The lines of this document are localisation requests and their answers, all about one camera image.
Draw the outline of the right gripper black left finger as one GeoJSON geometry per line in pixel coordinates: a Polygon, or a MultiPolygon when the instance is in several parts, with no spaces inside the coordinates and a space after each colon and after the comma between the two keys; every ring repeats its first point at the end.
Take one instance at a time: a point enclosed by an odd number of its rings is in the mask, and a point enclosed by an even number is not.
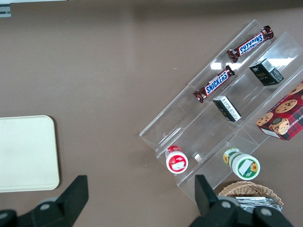
{"type": "Polygon", "coordinates": [[[72,227],[88,199],[88,177],[79,175],[55,201],[45,201],[18,217],[18,226],[72,227]]]}

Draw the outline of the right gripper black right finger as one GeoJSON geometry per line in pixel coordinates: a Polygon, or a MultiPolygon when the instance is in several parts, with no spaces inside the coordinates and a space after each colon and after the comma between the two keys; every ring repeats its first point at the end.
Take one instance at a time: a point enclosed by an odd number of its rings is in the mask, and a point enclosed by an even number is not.
{"type": "Polygon", "coordinates": [[[195,176],[195,200],[200,216],[191,227],[253,227],[253,215],[231,197],[217,197],[204,175],[195,176]]]}

